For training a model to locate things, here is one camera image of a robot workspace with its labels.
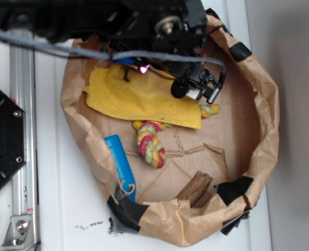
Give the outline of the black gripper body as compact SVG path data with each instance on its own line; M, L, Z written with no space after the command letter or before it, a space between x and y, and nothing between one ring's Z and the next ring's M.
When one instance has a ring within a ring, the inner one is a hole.
M115 63L173 68L200 63L207 17L201 1L128 1L133 16L109 41Z

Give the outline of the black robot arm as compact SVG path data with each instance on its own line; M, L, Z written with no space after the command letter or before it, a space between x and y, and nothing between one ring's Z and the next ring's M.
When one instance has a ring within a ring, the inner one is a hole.
M206 26L201 1L0 1L0 37L12 29L52 43L97 35L121 58L192 62Z

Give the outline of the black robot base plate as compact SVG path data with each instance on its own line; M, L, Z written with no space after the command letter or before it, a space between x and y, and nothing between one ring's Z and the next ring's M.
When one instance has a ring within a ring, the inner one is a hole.
M25 164L25 112L0 90L0 191Z

